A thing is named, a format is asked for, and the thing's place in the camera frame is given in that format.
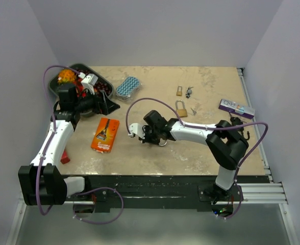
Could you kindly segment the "short shackle brass padlock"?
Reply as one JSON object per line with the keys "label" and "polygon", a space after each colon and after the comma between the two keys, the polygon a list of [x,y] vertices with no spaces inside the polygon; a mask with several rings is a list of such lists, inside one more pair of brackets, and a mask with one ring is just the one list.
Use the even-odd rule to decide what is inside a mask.
{"label": "short shackle brass padlock", "polygon": [[158,146],[160,147],[164,147],[167,145],[167,140],[164,140],[164,139],[160,139],[159,140],[159,143],[158,143]]}

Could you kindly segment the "long shackle brass padlock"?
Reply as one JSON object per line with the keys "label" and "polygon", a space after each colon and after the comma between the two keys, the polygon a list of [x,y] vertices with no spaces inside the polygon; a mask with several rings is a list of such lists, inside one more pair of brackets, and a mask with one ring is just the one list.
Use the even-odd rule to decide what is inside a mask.
{"label": "long shackle brass padlock", "polygon": [[180,118],[184,118],[188,116],[185,103],[183,100],[176,100],[175,106],[176,106],[176,112]]}

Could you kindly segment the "small brass padlock with keys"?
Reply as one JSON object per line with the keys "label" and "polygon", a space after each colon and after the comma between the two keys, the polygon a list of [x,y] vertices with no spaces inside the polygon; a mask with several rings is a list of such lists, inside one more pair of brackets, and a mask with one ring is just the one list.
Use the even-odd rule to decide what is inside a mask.
{"label": "small brass padlock with keys", "polygon": [[176,96],[182,96],[182,94],[183,94],[183,87],[178,86],[176,91]]}

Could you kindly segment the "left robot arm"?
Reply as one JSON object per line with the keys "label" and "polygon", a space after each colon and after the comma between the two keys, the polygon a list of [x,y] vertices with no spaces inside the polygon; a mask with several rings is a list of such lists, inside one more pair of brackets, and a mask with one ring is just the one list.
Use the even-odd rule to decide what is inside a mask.
{"label": "left robot arm", "polygon": [[18,171],[23,199],[27,205],[62,205],[75,194],[80,200],[92,196],[92,187],[84,177],[63,177],[57,166],[65,147],[73,135],[81,114],[93,112],[108,115],[120,108],[104,91],[92,94],[85,89],[78,95],[74,84],[58,89],[59,100],[54,104],[48,134],[36,157]]}

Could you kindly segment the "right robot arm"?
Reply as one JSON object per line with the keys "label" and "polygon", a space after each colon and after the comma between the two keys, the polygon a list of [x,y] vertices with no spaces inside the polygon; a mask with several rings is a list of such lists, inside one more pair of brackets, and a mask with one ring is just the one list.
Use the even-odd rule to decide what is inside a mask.
{"label": "right robot arm", "polygon": [[142,143],[160,145],[160,141],[190,141],[208,146],[219,164],[213,187],[206,191],[212,199],[224,201],[232,195],[236,169],[247,149],[247,140],[225,120],[217,124],[187,124],[177,118],[166,120],[156,110],[150,111],[143,120],[145,125],[129,125],[130,136],[138,136]]}

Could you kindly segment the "dark grape bunch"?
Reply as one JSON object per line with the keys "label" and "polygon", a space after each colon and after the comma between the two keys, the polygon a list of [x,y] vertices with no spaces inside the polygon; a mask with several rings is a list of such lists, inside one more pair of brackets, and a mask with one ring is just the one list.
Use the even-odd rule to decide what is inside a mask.
{"label": "dark grape bunch", "polygon": [[101,90],[103,90],[103,91],[106,92],[108,97],[112,96],[112,92],[113,92],[113,89],[114,89],[113,85],[110,82],[108,82],[104,77],[102,77],[99,73],[97,73],[96,71],[94,71],[90,67],[87,67],[83,64],[79,64],[77,67],[74,67],[74,69],[77,70],[78,72],[83,72],[86,75],[92,73],[92,74],[95,74],[96,76],[98,76],[98,81],[94,85],[95,93],[98,93]]}

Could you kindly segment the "blue zigzag sponge pack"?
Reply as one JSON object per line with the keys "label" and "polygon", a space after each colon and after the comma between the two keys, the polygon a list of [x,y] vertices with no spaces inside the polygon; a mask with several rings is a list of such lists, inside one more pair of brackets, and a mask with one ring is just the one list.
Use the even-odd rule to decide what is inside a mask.
{"label": "blue zigzag sponge pack", "polygon": [[116,88],[115,95],[121,101],[129,100],[140,86],[141,82],[138,78],[129,76]]}

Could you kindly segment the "orange razor box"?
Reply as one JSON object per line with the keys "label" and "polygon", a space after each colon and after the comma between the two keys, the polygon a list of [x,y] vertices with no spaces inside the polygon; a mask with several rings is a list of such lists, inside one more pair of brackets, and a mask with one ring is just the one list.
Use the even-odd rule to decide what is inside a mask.
{"label": "orange razor box", "polygon": [[100,153],[110,153],[119,125],[119,120],[102,117],[91,142],[91,149]]}

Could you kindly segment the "grey fruit tray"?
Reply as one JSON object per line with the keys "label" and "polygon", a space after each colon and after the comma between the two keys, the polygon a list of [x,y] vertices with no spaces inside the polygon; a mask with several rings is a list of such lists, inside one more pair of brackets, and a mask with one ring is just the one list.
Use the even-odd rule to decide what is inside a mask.
{"label": "grey fruit tray", "polygon": [[[107,81],[103,76],[101,76],[98,72],[94,71],[89,66],[83,64],[83,63],[75,63],[70,66],[70,68],[77,70],[79,72],[83,72],[85,75],[88,74],[95,74],[97,76],[97,81],[94,84],[94,91],[95,95],[98,97],[102,97],[103,92],[106,94],[106,102],[107,102],[107,108],[108,113],[105,113],[105,115],[109,115],[115,110],[119,109],[120,106],[112,101],[114,87],[113,85]],[[54,76],[48,83],[48,88],[50,92],[52,92],[55,96],[58,96],[58,90],[60,87],[60,84],[58,83],[58,77],[59,74]]]}

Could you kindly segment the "orange flower ball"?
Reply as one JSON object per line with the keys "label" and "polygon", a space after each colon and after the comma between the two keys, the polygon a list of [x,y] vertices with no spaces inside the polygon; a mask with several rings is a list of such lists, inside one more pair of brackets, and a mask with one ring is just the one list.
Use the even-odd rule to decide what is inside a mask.
{"label": "orange flower ball", "polygon": [[58,74],[57,82],[58,84],[75,83],[76,73],[70,69],[63,69]]}

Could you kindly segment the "red small box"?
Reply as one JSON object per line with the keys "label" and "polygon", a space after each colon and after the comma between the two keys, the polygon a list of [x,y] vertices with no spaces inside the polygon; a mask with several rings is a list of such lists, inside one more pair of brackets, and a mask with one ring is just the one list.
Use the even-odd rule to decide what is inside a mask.
{"label": "red small box", "polygon": [[61,156],[60,162],[61,162],[62,164],[66,164],[66,163],[68,163],[69,161],[70,161],[70,158],[69,158],[69,156],[68,156],[66,150],[64,150],[64,151],[63,151],[63,154],[62,154],[62,156]]}

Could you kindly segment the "purple white box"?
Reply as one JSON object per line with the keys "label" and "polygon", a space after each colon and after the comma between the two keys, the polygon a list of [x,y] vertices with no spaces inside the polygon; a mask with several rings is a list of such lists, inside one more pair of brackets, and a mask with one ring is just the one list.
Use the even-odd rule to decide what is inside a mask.
{"label": "purple white box", "polygon": [[221,99],[218,108],[222,111],[229,112],[247,119],[253,119],[255,116],[255,109],[252,107],[236,103],[234,101]]}

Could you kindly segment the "panda keychain with keys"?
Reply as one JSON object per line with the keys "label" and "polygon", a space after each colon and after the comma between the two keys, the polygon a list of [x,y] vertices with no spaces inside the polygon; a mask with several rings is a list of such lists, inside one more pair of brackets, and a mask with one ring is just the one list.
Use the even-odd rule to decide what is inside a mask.
{"label": "panda keychain with keys", "polygon": [[187,99],[190,98],[190,96],[191,96],[191,94],[192,94],[192,88],[193,88],[193,86],[190,86],[190,87],[188,87],[187,90],[186,90],[185,97],[186,97]]}

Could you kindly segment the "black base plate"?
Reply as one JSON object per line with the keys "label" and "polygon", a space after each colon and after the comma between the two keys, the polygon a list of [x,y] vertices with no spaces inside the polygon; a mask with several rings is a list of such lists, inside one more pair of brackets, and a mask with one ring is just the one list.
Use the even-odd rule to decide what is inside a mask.
{"label": "black base plate", "polygon": [[96,212],[120,209],[191,209],[210,212],[213,198],[208,196],[216,179],[204,175],[85,175],[83,194],[67,198],[76,204],[92,202],[95,189]]}

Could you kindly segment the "aluminium frame rail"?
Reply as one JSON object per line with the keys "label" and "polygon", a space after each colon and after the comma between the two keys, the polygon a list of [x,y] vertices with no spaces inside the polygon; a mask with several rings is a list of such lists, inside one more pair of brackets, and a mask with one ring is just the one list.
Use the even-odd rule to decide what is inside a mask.
{"label": "aluminium frame rail", "polygon": [[269,183],[240,184],[244,194],[244,202],[249,204],[287,204],[282,183],[273,181],[262,143],[259,144],[258,149],[262,158],[265,176],[268,177]]}

